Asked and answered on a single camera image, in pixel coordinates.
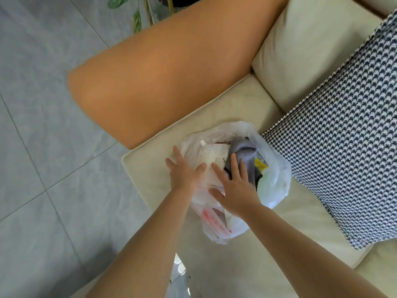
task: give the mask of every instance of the gray fabric item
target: gray fabric item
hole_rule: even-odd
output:
[[[234,137],[230,142],[229,155],[225,164],[224,170],[228,173],[231,180],[230,156],[235,153],[237,163],[242,159],[247,168],[248,181],[258,188],[258,182],[262,177],[261,171],[255,166],[256,146],[243,137]]]

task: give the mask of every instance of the black and white pillow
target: black and white pillow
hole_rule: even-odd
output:
[[[397,238],[397,9],[262,136],[354,248]]]

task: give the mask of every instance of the plastic bag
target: plastic bag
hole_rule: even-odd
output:
[[[222,160],[226,161],[227,153],[225,159],[226,149],[218,145],[227,144],[235,136],[245,137],[258,149],[255,165],[261,166],[263,175],[258,183],[258,196],[263,205],[274,208],[288,194],[291,165],[266,143],[251,123],[227,122],[213,129],[192,134],[181,143],[181,154],[194,168],[206,161],[221,165]],[[246,232],[249,227],[243,220],[225,211],[208,193],[208,187],[216,187],[223,191],[210,165],[207,165],[203,184],[193,197],[191,207],[200,216],[204,233],[214,242],[226,244],[229,239]]]

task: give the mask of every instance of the finger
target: finger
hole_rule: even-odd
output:
[[[226,176],[225,171],[222,170],[216,163],[211,164],[212,169],[214,170],[216,176],[221,181],[222,185],[225,186],[229,181],[229,178]]]
[[[214,197],[221,205],[225,199],[225,196],[221,194],[221,192],[215,188],[208,189],[208,193]]]
[[[248,181],[247,168],[245,167],[245,163],[242,159],[240,159],[240,176],[244,181]]]
[[[169,158],[166,158],[166,165],[169,170],[172,170],[176,166],[176,164]]]
[[[176,164],[181,164],[185,160],[185,158],[181,155],[181,152],[176,145],[174,145],[173,147],[173,153],[176,160]]]
[[[201,163],[199,166],[197,166],[196,172],[198,172],[199,174],[203,174],[205,172],[206,168],[207,168],[207,164]]]
[[[230,159],[230,168],[231,168],[231,178],[232,178],[232,180],[241,179],[239,166],[237,164],[236,154],[235,153],[231,154],[230,158],[231,158]]]

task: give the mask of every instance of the sofa cushion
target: sofa cushion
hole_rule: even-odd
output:
[[[377,243],[356,272],[388,297],[397,297],[397,239]]]
[[[249,121],[266,130],[283,115],[254,76],[162,131],[123,158],[125,169],[150,209],[155,210],[170,190],[164,159],[173,144],[187,135],[226,121]],[[367,250],[354,250],[318,198],[295,180],[289,195],[275,208],[302,231],[349,266],[358,264]],[[296,297],[288,280],[249,230],[227,245],[212,242],[201,220],[189,210],[177,251],[203,297]]]
[[[389,15],[395,8],[397,8],[397,0],[362,0],[371,8],[379,11],[384,15]]]
[[[355,248],[397,238],[397,9],[263,134]]]
[[[290,0],[252,67],[288,112],[331,75],[380,24],[352,0]]]

